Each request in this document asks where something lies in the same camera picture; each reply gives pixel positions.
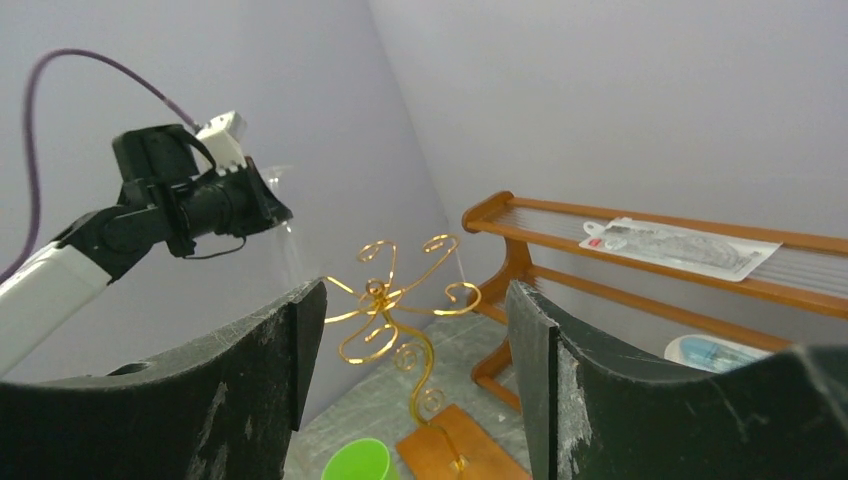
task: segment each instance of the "green cup rim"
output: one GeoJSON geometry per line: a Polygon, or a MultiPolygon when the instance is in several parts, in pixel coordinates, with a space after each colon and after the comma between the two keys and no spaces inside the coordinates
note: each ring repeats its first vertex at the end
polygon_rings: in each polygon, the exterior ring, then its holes
{"type": "Polygon", "coordinates": [[[386,444],[381,442],[380,440],[377,440],[376,438],[372,438],[372,437],[364,437],[364,438],[357,438],[356,440],[353,440],[352,442],[349,442],[348,444],[346,444],[342,448],[338,449],[336,451],[336,453],[334,453],[333,456],[330,457],[330,460],[327,461],[327,465],[324,466],[324,471],[321,473],[321,480],[325,480],[324,475],[327,473],[327,468],[330,465],[332,465],[333,460],[335,460],[336,457],[338,457],[342,452],[344,452],[348,448],[351,448],[354,445],[359,445],[359,444],[362,444],[362,443],[377,444],[380,447],[382,447],[380,449],[381,452],[385,452],[385,454],[386,454],[386,468],[383,469],[382,473],[380,474],[380,477],[386,478],[386,475],[389,474],[389,471],[392,468],[392,452],[390,452],[389,447],[386,446],[386,444]]]}

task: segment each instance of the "gray wall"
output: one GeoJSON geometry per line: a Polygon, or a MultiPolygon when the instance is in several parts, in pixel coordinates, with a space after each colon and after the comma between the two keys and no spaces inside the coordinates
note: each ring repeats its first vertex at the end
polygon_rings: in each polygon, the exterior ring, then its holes
{"type": "MultiPolygon", "coordinates": [[[[491,193],[848,236],[848,2],[371,0],[449,224],[491,193]]],[[[798,341],[848,324],[537,250],[798,341]]],[[[470,281],[503,258],[468,236],[470,281]]],[[[562,288],[654,353],[685,328],[562,288]]]]}
{"type": "MultiPolygon", "coordinates": [[[[322,273],[361,287],[385,265],[369,271],[354,255],[384,237],[401,245],[401,281],[429,266],[419,245],[447,223],[365,0],[6,1],[0,9],[0,263],[20,248],[28,212],[19,125],[25,75],[44,51],[77,46],[124,61],[198,119],[239,110],[249,124],[244,146],[259,166],[294,166],[283,200],[310,235],[322,273]]],[[[84,212],[114,203],[115,135],[176,118],[86,59],[55,62],[41,85],[43,243],[84,212]]],[[[200,245],[210,252],[233,242],[200,245]]],[[[157,247],[7,379],[103,374],[249,313],[287,287],[275,248],[265,235],[236,255],[187,262],[157,247]]],[[[445,266],[410,303],[443,305],[439,283],[458,275],[455,264],[445,266]]],[[[331,313],[347,307],[333,291],[331,313]]],[[[366,374],[336,355],[353,328],[327,328],[307,418],[366,374]]]]}

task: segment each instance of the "gold metal stand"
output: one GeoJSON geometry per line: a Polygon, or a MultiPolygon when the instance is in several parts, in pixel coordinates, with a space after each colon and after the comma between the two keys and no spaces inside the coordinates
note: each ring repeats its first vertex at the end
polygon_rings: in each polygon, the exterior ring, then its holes
{"type": "Polygon", "coordinates": [[[445,288],[445,294],[454,303],[457,302],[457,297],[452,292],[464,288],[474,293],[473,298],[475,300],[464,308],[455,310],[428,310],[400,305],[400,301],[407,293],[423,283],[456,251],[459,247],[459,238],[455,235],[439,235],[426,242],[422,248],[424,253],[429,254],[444,249],[441,258],[416,281],[394,291],[392,288],[394,286],[395,267],[397,264],[397,246],[394,243],[380,240],[379,242],[366,245],[359,251],[357,260],[362,263],[368,263],[377,257],[383,247],[389,247],[392,251],[392,263],[387,282],[372,278],[366,283],[365,292],[360,293],[334,277],[325,277],[327,281],[356,297],[358,302],[356,310],[328,318],[325,323],[341,322],[359,315],[366,315],[368,317],[368,320],[361,328],[339,345],[339,356],[353,365],[370,363],[381,358],[392,349],[402,333],[413,337],[412,341],[404,343],[397,349],[394,355],[394,363],[400,370],[410,371],[418,364],[419,356],[424,357],[424,368],[421,377],[409,398],[409,414],[419,428],[412,435],[398,443],[398,453],[404,458],[404,461],[416,477],[425,480],[435,478],[463,478],[466,480],[495,478],[486,476],[490,475],[491,472],[499,475],[496,478],[525,478],[524,476],[526,474],[515,461],[500,449],[456,405],[450,405],[432,419],[425,418],[422,411],[430,414],[439,412],[442,410],[445,400],[445,394],[442,390],[438,388],[425,388],[435,364],[433,343],[424,332],[395,321],[391,314],[391,310],[398,309],[425,315],[456,316],[468,313],[477,306],[480,298],[482,298],[480,290],[475,285],[467,282],[452,283],[445,288]],[[345,353],[346,347],[371,328],[377,317],[382,318],[383,323],[368,333],[364,337],[364,341],[365,343],[372,343],[378,336],[384,334],[384,332],[389,332],[391,336],[385,345],[365,357],[347,355],[345,353]]]}

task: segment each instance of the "gray table surface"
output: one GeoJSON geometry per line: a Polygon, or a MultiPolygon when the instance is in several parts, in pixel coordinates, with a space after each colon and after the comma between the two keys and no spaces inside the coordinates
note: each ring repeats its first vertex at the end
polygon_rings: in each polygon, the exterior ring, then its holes
{"type": "MultiPolygon", "coordinates": [[[[428,383],[441,388],[446,404],[455,403],[530,471],[521,416],[471,381],[471,369],[503,341],[506,327],[480,315],[440,318],[427,327],[436,348],[436,366],[428,383]]],[[[286,480],[320,479],[330,457],[349,442],[379,439],[392,452],[402,479],[413,478],[395,444],[415,430],[408,399],[420,370],[402,372],[388,358],[301,432],[295,432],[286,459],[286,480]]],[[[512,369],[499,380],[515,390],[512,369]]]]}

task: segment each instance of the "gold spiral decoration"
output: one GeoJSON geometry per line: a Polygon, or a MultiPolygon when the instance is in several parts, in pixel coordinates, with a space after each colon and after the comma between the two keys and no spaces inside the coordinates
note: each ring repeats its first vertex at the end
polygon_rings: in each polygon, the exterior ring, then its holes
{"type": "Polygon", "coordinates": [[[396,322],[391,314],[391,310],[398,309],[404,312],[423,315],[456,316],[468,313],[477,307],[477,304],[480,303],[480,299],[482,298],[480,289],[468,282],[454,282],[445,287],[444,290],[445,295],[451,303],[459,302],[458,294],[461,290],[469,291],[473,300],[468,302],[468,304],[462,308],[449,310],[424,309],[408,307],[400,304],[407,293],[430,278],[430,276],[432,276],[433,273],[441,267],[454,252],[456,252],[456,249],[459,248],[459,242],[459,237],[452,234],[437,235],[424,242],[424,245],[421,247],[421,251],[423,253],[432,254],[441,252],[441,257],[439,257],[439,259],[436,260],[436,262],[414,282],[405,287],[396,288],[394,290],[395,268],[397,266],[397,245],[388,240],[379,240],[362,247],[356,256],[357,261],[361,263],[369,263],[373,261],[377,258],[377,256],[379,256],[380,252],[383,251],[384,248],[391,249],[391,266],[389,267],[389,272],[386,276],[388,281],[371,278],[365,284],[365,291],[357,292],[335,277],[324,277],[325,280],[336,285],[342,291],[357,299],[356,309],[341,315],[328,317],[324,320],[324,323],[338,323],[350,320],[360,315],[368,317],[365,323],[353,334],[345,338],[338,347],[339,356],[347,363],[353,365],[370,363],[381,358],[394,347],[402,333],[413,337],[412,341],[401,345],[395,351],[393,357],[395,366],[404,372],[411,371],[416,366],[423,363],[424,368],[421,373],[421,377],[415,384],[409,398],[409,414],[419,426],[432,428],[442,434],[445,439],[445,443],[454,457],[455,465],[458,466],[460,476],[462,476],[462,470],[464,469],[465,463],[450,436],[443,428],[432,424],[430,420],[424,416],[424,412],[428,414],[435,414],[440,411],[444,406],[446,399],[446,395],[441,389],[424,388],[427,381],[430,379],[430,375],[433,373],[433,366],[435,364],[435,350],[433,348],[433,343],[427,335],[424,334],[424,332],[396,322]],[[377,318],[381,318],[383,321],[382,323],[375,325],[377,318]],[[371,333],[368,333],[363,337],[362,335],[369,329],[372,329],[371,333]],[[387,332],[390,333],[390,335],[388,335],[385,343],[383,343],[382,346],[377,348],[370,355],[354,357],[347,354],[347,348],[357,339],[362,338],[362,341],[366,344],[379,344],[382,342],[377,342],[377,340],[381,337],[387,337],[387,335],[385,335],[387,332]]]}

